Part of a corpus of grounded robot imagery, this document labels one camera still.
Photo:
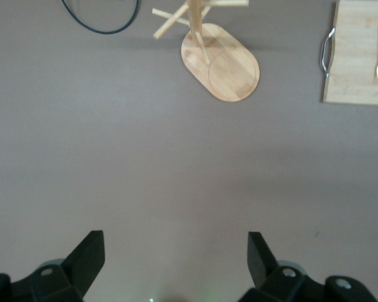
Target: metal screw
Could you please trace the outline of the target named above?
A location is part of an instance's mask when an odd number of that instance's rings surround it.
[[[53,273],[53,269],[48,268],[48,269],[44,269],[42,272],[40,272],[40,275],[41,275],[41,276],[48,276],[48,275],[50,275],[51,273]]]
[[[336,284],[340,288],[345,288],[345,289],[352,288],[352,285],[347,280],[344,280],[344,279],[336,279]]]
[[[283,274],[284,274],[284,276],[291,277],[291,278],[294,278],[294,277],[297,276],[297,274],[292,269],[289,269],[289,268],[284,269]]]

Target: gray floor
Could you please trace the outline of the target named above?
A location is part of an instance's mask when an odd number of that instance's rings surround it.
[[[21,279],[90,230],[106,264],[87,302],[236,302],[252,286],[248,231],[318,282],[343,274],[378,299],[378,108],[321,102],[333,1],[214,8],[258,59],[244,101],[185,69],[183,1],[143,1],[125,32],[77,25],[58,0],[0,0],[0,272]],[[132,0],[72,1],[93,26]]]

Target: metal handle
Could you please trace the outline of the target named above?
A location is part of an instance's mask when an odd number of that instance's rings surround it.
[[[335,34],[335,27],[332,28],[332,30],[330,31],[329,35],[326,37],[325,41],[323,42],[323,46],[322,46],[321,65],[322,65],[323,71],[325,72],[325,77],[329,77],[329,69],[328,69],[328,67],[326,67],[326,65],[325,65],[325,58],[326,58],[326,44],[328,43],[328,41],[331,39],[331,37],[332,37],[334,34]]]

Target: wooden oval base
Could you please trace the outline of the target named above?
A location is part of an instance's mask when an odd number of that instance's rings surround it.
[[[259,82],[258,61],[220,26],[206,23],[202,30],[210,65],[189,31],[181,49],[186,67],[217,99],[236,102],[247,98]]]

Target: black cable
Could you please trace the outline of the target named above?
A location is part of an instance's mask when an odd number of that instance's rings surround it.
[[[120,33],[122,30],[125,30],[126,28],[128,28],[133,23],[133,21],[135,20],[135,18],[137,17],[137,13],[139,12],[139,8],[140,8],[140,0],[136,0],[136,5],[135,5],[135,8],[134,8],[134,12],[133,12],[132,16],[130,17],[130,19],[128,20],[128,22],[126,22],[125,25],[123,25],[121,28],[119,28],[117,30],[101,31],[101,30],[95,30],[94,28],[89,27],[88,25],[85,25],[83,22],[81,22],[80,20],[78,20],[78,18],[76,17],[76,15],[73,14],[73,12],[69,9],[69,7],[67,6],[66,2],[64,2],[64,0],[61,0],[61,1],[63,3],[64,7],[69,12],[69,14],[73,17],[74,20],[76,20],[76,22],[78,24],[80,24],[82,27],[85,27],[88,30],[91,30],[91,31],[93,31],[95,33],[100,33],[101,35],[112,35],[114,33]]]

